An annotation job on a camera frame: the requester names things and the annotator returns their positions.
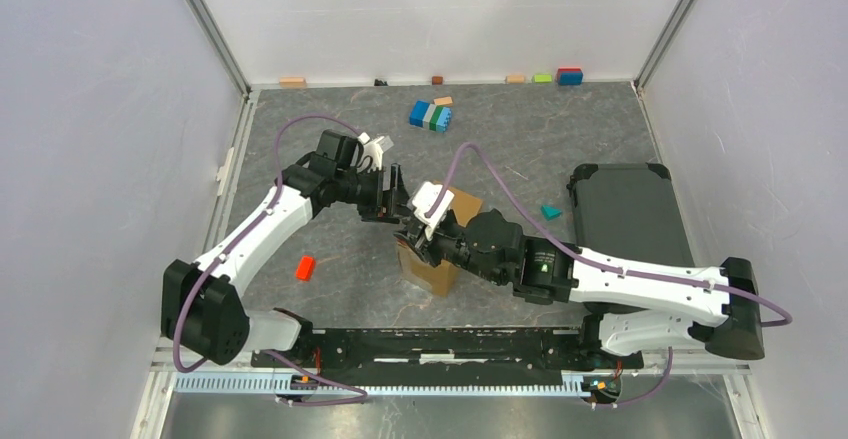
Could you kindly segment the brown cardboard express box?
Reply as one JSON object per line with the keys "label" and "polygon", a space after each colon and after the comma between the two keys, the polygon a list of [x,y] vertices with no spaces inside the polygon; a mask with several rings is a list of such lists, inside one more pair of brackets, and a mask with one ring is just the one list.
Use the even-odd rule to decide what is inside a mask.
{"label": "brown cardboard express box", "polygon": [[[458,226],[465,227],[468,222],[481,212],[483,200],[465,191],[451,186],[450,191],[454,194],[450,210],[455,216]],[[456,279],[460,268],[448,261],[444,254],[454,250],[455,244],[445,237],[434,236],[428,251],[433,259],[438,258],[439,264],[431,265],[421,260],[413,250],[405,244],[396,244],[396,254],[401,271],[401,277],[412,285],[431,293],[435,296],[447,297]]]}

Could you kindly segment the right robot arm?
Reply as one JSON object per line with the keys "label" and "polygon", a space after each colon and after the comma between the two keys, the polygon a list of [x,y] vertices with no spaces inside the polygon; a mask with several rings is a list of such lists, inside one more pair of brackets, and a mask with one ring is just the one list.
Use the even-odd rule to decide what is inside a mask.
{"label": "right robot arm", "polygon": [[765,356],[757,283],[750,261],[676,267],[625,260],[530,236],[500,211],[460,225],[448,213],[437,225],[412,216],[394,234],[430,265],[448,262],[527,302],[609,303],[628,312],[594,312],[577,341],[580,359],[602,367],[646,349],[701,346],[713,355]]}

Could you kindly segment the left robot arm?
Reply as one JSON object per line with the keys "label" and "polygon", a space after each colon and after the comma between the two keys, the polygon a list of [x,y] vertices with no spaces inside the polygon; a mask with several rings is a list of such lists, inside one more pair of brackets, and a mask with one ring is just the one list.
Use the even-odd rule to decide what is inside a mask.
{"label": "left robot arm", "polygon": [[365,222],[397,224],[410,211],[399,165],[385,167],[387,136],[322,132],[315,150],[282,169],[252,213],[224,240],[192,261],[164,271],[160,327],[218,365],[243,351],[275,350],[290,366],[306,364],[313,338],[303,319],[288,312],[248,311],[248,285],[296,231],[335,203],[356,206]]}

